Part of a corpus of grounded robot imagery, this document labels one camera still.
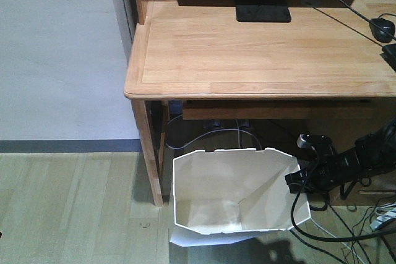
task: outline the cable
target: cable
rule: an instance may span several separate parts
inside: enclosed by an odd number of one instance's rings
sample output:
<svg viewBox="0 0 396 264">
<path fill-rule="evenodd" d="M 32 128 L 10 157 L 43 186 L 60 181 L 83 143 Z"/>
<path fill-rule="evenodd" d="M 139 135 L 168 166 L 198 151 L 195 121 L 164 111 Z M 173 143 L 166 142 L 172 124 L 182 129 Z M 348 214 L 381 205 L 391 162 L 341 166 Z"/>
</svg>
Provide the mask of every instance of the cable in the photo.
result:
<svg viewBox="0 0 396 264">
<path fill-rule="evenodd" d="M 239 122 L 238 122 L 238 120 L 235 120 L 235 122 L 236 122 L 236 128 L 238 130 L 238 147 L 242 148 L 242 145 L 241 145 L 241 130 L 239 129 Z"/>
<path fill-rule="evenodd" d="M 391 16 L 393 16 L 393 17 L 396 17 L 396 14 L 391 14 L 391 13 L 389 13 L 389 12 L 385 12 L 385 13 L 379 15 L 378 19 L 379 19 L 379 18 L 382 18 L 382 17 L 385 16 L 385 15 L 391 15 Z"/>
<path fill-rule="evenodd" d="M 246 133 L 246 134 L 249 134 L 250 136 L 254 137 L 254 139 L 256 140 L 257 144 L 259 145 L 260 150 L 262 150 L 262 146 L 261 146 L 260 141 L 257 139 L 257 137 L 256 137 L 253 133 L 250 133 L 249 131 L 242 130 L 242 129 L 236 129 L 236 128 L 226 128 L 226 129 L 218 129 L 218 130 L 208 131 L 208 132 L 206 132 L 206 133 L 204 133 L 204 134 L 202 134 L 202 135 L 200 135 L 200 136 L 194 138 L 194 139 L 191 140 L 190 142 L 187 142 L 185 145 L 183 145 L 183 146 L 181 146 L 181 147 L 173 147 L 173 146 L 169 145 L 168 143 L 165 143 L 165 145 L 166 145 L 168 148 L 171 148 L 171 149 L 173 149 L 173 150 L 181 150 L 182 148 L 188 147 L 190 144 L 194 143 L 194 142 L 197 141 L 198 139 L 201 139 L 202 137 L 205 137 L 206 135 L 209 135 L 209 134 L 212 134 L 212 133 L 215 133 L 215 132 L 223 132 L 223 131 L 240 131 L 240 132 L 244 132 L 244 133 Z"/>
<path fill-rule="evenodd" d="M 337 238 L 334 234 L 332 234 L 330 231 L 326 230 L 325 228 L 323 228 L 321 225 L 319 225 L 316 221 L 314 221 L 314 219 L 311 218 L 311 221 L 322 231 L 326 232 L 328 235 Z M 356 255 L 356 257 L 358 258 L 358 260 L 363 263 L 366 264 L 366 262 L 363 261 L 363 259 L 356 253 L 356 251 L 353 251 L 351 249 L 351 247 L 346 244 L 345 242 L 341 242 L 348 250 L 350 250 L 352 253 L 354 253 Z"/>
<path fill-rule="evenodd" d="M 182 117 L 183 114 L 180 114 L 179 116 L 174 117 L 172 120 L 168 121 L 168 123 L 166 123 L 167 125 L 171 124 L 174 120 L 179 119 L 180 117 Z"/>
<path fill-rule="evenodd" d="M 300 242 L 302 242 L 303 244 L 305 244 L 307 247 L 310 247 L 314 250 L 318 250 L 322 253 L 325 253 L 326 255 L 336 259 L 338 262 L 343 263 L 343 264 L 347 264 L 346 262 L 344 262 L 343 260 L 341 260 L 340 258 L 338 258 L 337 256 L 333 255 L 332 253 L 326 251 L 326 250 L 322 250 L 320 247 L 316 247 L 315 245 L 309 244 L 308 242 L 306 242 L 304 239 L 302 239 L 301 237 L 299 237 L 293 230 L 290 230 L 290 233 L 292 233 L 292 235 L 294 235 L 295 238 L 297 238 Z"/>
<path fill-rule="evenodd" d="M 349 10 L 351 10 L 353 13 L 355 13 L 357 16 L 361 17 L 363 20 L 365 20 L 367 23 L 371 24 L 372 26 L 378 28 L 379 30 L 382 31 L 382 28 L 380 26 L 378 26 L 377 24 L 375 24 L 374 22 L 372 22 L 370 19 L 368 19 L 367 17 L 365 17 L 364 15 L 362 15 L 360 12 L 358 12 L 357 10 L 355 10 L 354 8 L 352 8 L 349 4 L 347 4 L 344 0 L 338 0 L 340 1 L 345 7 L 347 7 Z M 391 36 L 393 40 L 396 40 L 396 37 L 394 37 L 392 34 L 382 31 L 384 32 L 386 35 Z"/>
<path fill-rule="evenodd" d="M 318 163 L 315 164 L 315 166 L 313 167 L 312 171 L 308 174 L 307 178 L 304 180 L 304 183 L 302 184 L 299 192 L 296 195 L 296 198 L 291 206 L 291 223 L 293 224 L 293 226 L 296 228 L 296 230 L 301 233 L 302 235 L 310 238 L 310 239 L 314 239 L 317 241 L 323 241 L 323 242 L 353 242 L 353 241 L 363 241 L 365 239 L 372 239 L 375 237 L 381 237 L 383 235 L 388 235 L 388 234 L 392 234 L 392 233 L 396 233 L 396 229 L 391 229 L 391 230 L 387 230 L 387 231 L 376 231 L 373 232 L 372 234 L 366 234 L 366 235 L 359 235 L 359 236 L 350 236 L 350 237 L 339 237 L 339 238 L 328 238 L 328 237 L 321 237 L 321 236 L 315 236 L 312 235 L 310 233 L 305 232 L 304 230 L 302 230 L 300 227 L 297 226 L 296 221 L 295 221 L 295 216 L 294 216 L 294 212 L 296 209 L 296 204 L 297 201 L 299 199 L 299 196 L 301 195 L 301 191 L 304 188 L 304 186 L 306 185 L 307 181 L 309 180 L 309 178 L 311 177 L 312 172 L 316 169 Z"/>
<path fill-rule="evenodd" d="M 349 228 L 349 226 L 346 224 L 346 222 L 344 221 L 344 219 L 335 211 L 334 207 L 333 207 L 330 203 L 329 203 L 329 207 L 330 207 L 330 209 L 334 212 L 334 214 L 337 216 L 337 218 L 341 221 L 341 223 L 348 229 L 348 231 L 350 232 L 350 234 L 351 234 L 352 236 L 355 236 L 353 230 L 351 230 L 351 228 Z M 362 244 L 361 244 L 359 241 L 356 241 L 356 242 L 358 243 L 360 249 L 362 250 L 364 256 L 366 257 L 368 263 L 371 264 L 370 258 L 369 258 L 369 256 L 368 256 L 368 254 L 366 253 L 366 251 L 365 251 L 364 247 L 362 246 Z M 355 242 L 352 243 L 352 246 L 351 246 L 351 248 L 352 248 L 353 250 L 355 250 L 355 249 L 353 248 L 354 244 L 355 244 Z"/>
</svg>

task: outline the desk top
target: desk top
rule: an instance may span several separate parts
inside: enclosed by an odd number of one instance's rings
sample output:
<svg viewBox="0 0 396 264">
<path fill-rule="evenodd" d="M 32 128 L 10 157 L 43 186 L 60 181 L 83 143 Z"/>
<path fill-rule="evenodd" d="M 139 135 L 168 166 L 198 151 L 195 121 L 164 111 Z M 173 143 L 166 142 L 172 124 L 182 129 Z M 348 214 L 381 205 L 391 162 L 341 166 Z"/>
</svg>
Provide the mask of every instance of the desk top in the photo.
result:
<svg viewBox="0 0 396 264">
<path fill-rule="evenodd" d="M 226 5 L 232 0 L 193 2 L 148 1 L 129 61 L 128 98 L 396 97 L 396 72 L 370 40 L 369 25 L 334 0 L 318 8 L 288 0 L 291 23 L 239 23 Z M 368 18 L 396 12 L 396 0 L 350 2 Z"/>
</svg>

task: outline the white cable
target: white cable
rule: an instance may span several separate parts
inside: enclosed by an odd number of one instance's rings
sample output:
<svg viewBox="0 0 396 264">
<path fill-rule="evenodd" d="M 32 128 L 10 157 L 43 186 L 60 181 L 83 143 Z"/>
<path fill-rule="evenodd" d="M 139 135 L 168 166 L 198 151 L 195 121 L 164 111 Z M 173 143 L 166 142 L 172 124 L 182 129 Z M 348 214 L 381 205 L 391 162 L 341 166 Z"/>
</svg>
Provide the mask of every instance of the white cable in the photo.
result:
<svg viewBox="0 0 396 264">
<path fill-rule="evenodd" d="M 200 135 L 200 136 L 194 138 L 194 139 L 191 140 L 190 142 L 187 142 L 185 145 L 183 145 L 183 146 L 181 146 L 181 147 L 172 147 L 172 146 L 169 145 L 168 143 L 165 143 L 165 145 L 166 145 L 168 148 L 171 148 L 171 149 L 173 149 L 173 150 L 180 150 L 180 149 L 182 149 L 182 148 L 188 147 L 188 146 L 189 146 L 190 144 L 192 144 L 193 142 L 197 141 L 198 139 L 201 139 L 202 137 L 205 137 L 205 136 L 208 135 L 208 134 L 212 134 L 212 133 L 215 133 L 215 132 L 222 132 L 222 131 L 240 131 L 240 132 L 244 132 L 244 133 L 246 133 L 246 134 L 249 134 L 250 136 L 254 137 L 254 139 L 256 140 L 257 144 L 259 145 L 260 150 L 262 150 L 261 143 L 260 143 L 259 139 L 258 139 L 254 134 L 250 133 L 249 131 L 245 131 L 245 130 L 242 130 L 242 129 L 236 129 L 236 128 L 226 128 L 226 129 L 218 129 L 218 130 L 208 131 L 208 132 L 206 132 L 206 133 L 204 133 L 204 134 L 202 134 L 202 135 Z"/>
<path fill-rule="evenodd" d="M 238 147 L 242 148 L 242 145 L 241 145 L 241 130 L 239 129 L 239 122 L 238 122 L 238 120 L 235 120 L 235 121 L 236 121 L 236 128 L 238 130 Z"/>
<path fill-rule="evenodd" d="M 332 236 L 332 237 L 334 237 L 334 238 L 337 238 L 337 237 L 336 237 L 334 234 L 332 234 L 330 231 L 326 230 L 326 229 L 323 228 L 321 225 L 319 225 L 317 222 L 315 222 L 314 219 L 311 218 L 311 221 L 312 221 L 320 230 L 326 232 L 328 235 L 330 235 L 330 236 Z M 359 255 L 358 255 L 354 250 L 352 250 L 348 244 L 346 244 L 345 242 L 341 242 L 341 243 L 342 243 L 348 250 L 350 250 L 350 251 L 353 253 L 353 255 L 355 255 L 355 256 L 358 258 L 358 260 L 359 260 L 362 264 L 366 264 L 366 262 L 364 262 L 364 261 L 362 260 L 362 258 L 359 257 Z"/>
<path fill-rule="evenodd" d="M 180 114 L 179 116 L 174 117 L 172 120 L 168 121 L 168 123 L 166 123 L 167 125 L 171 124 L 174 120 L 179 119 L 181 116 L 183 116 L 183 114 Z"/>
</svg>

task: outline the black cable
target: black cable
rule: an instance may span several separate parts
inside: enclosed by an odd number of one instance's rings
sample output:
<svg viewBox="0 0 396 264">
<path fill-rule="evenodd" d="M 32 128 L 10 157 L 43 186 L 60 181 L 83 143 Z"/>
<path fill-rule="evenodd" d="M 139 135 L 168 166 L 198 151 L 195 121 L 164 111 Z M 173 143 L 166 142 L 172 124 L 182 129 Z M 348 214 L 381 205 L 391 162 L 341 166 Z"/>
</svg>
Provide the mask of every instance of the black cable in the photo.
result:
<svg viewBox="0 0 396 264">
<path fill-rule="evenodd" d="M 336 212 L 336 210 L 334 209 L 334 207 L 329 203 L 329 207 L 330 209 L 333 211 L 333 213 L 336 215 L 336 217 L 341 221 L 341 223 L 348 229 L 348 231 L 350 232 L 350 234 L 352 236 L 355 236 L 353 230 L 348 226 L 348 224 L 344 221 L 344 219 L 340 216 L 339 213 Z M 356 243 L 359 245 L 361 251 L 363 252 L 364 256 L 366 257 L 366 260 L 368 261 L 369 264 L 371 264 L 370 258 L 368 256 L 368 254 L 366 253 L 366 250 L 364 249 L 364 247 L 362 246 L 362 244 L 359 241 L 356 241 Z M 351 248 L 353 250 L 355 250 L 355 248 L 353 247 L 355 243 L 352 243 Z"/>
<path fill-rule="evenodd" d="M 344 0 L 338 0 L 340 1 L 345 7 L 347 7 L 349 10 L 351 10 L 353 13 L 355 13 L 357 16 L 361 17 L 363 20 L 365 20 L 367 23 L 371 24 L 372 26 L 378 28 L 379 30 L 382 31 L 383 28 L 381 28 L 380 26 L 378 26 L 377 24 L 375 24 L 374 22 L 372 22 L 369 18 L 365 17 L 364 15 L 362 15 L 360 12 L 358 12 L 356 9 L 352 8 L 349 4 L 347 4 Z M 392 34 L 386 32 L 386 31 L 382 31 L 384 32 L 386 35 L 391 36 L 393 40 L 396 40 L 396 37 L 394 37 Z"/>
<path fill-rule="evenodd" d="M 391 15 L 392 17 L 396 17 L 396 14 L 391 14 L 390 12 L 385 12 L 385 13 L 379 15 L 378 19 L 379 19 L 379 18 L 382 18 L 382 17 L 385 16 L 385 15 Z"/>
<path fill-rule="evenodd" d="M 297 238 L 300 242 L 302 242 L 303 244 L 305 244 L 307 247 L 310 247 L 311 249 L 314 250 L 318 250 L 322 253 L 325 253 L 326 255 L 336 259 L 338 262 L 343 263 L 343 264 L 347 264 L 346 262 L 344 262 L 343 260 L 341 260 L 340 258 L 338 258 L 337 256 L 333 255 L 332 253 L 326 251 L 326 250 L 322 250 L 320 247 L 316 247 L 315 245 L 309 244 L 308 242 L 306 242 L 304 239 L 302 239 L 301 237 L 299 237 L 293 230 L 290 230 L 290 232 L 292 233 L 292 235 L 294 235 L 295 238 Z"/>
<path fill-rule="evenodd" d="M 304 184 L 301 186 L 299 192 L 296 195 L 296 198 L 291 206 L 291 223 L 293 224 L 293 226 L 296 228 L 296 230 L 301 233 L 302 235 L 310 238 L 310 239 L 314 239 L 316 241 L 323 241 L 323 242 L 353 242 L 353 241 L 363 241 L 366 239 L 372 239 L 372 238 L 376 238 L 376 237 L 380 237 L 380 236 L 384 236 L 384 235 L 388 235 L 388 234 L 392 234 L 392 233 L 396 233 L 396 229 L 391 229 L 391 230 L 387 230 L 387 231 L 379 231 L 379 232 L 373 232 L 372 234 L 367 234 L 367 235 L 360 235 L 360 236 L 349 236 L 349 237 L 339 237 L 339 238 L 330 238 L 330 237 L 321 237 L 321 236 L 315 236 L 312 235 L 310 233 L 305 232 L 304 230 L 302 230 L 300 227 L 298 227 L 298 225 L 296 224 L 295 221 L 295 216 L 294 216 L 294 212 L 296 209 L 296 204 L 297 201 L 299 199 L 299 196 L 301 195 L 301 191 L 304 188 L 305 184 L 307 183 L 307 181 L 310 178 L 310 175 L 312 174 L 312 172 L 316 169 L 317 164 L 314 166 L 314 168 L 312 169 L 312 171 L 310 172 L 309 176 L 307 177 L 307 179 L 304 181 Z"/>
<path fill-rule="evenodd" d="M 384 236 L 381 236 L 382 242 L 388 248 L 389 255 L 392 257 L 392 260 L 396 263 L 396 255 L 392 251 L 392 247 L 389 245 L 389 242 L 386 240 Z"/>
</svg>

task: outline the desk leg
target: desk leg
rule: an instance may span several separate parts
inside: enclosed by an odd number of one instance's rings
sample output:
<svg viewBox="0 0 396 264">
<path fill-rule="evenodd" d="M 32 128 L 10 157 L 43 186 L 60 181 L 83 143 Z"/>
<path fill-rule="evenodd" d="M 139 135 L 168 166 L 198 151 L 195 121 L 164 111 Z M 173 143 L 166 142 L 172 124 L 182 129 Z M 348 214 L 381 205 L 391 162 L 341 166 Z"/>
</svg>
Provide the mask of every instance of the desk leg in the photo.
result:
<svg viewBox="0 0 396 264">
<path fill-rule="evenodd" d="M 145 100 L 131 100 L 136 125 L 142 143 L 144 161 L 146 163 L 148 179 L 150 180 L 154 204 L 158 207 L 163 205 L 160 178 L 158 176 L 158 156 L 153 145 L 153 126 L 150 115 L 150 102 Z"/>
</svg>

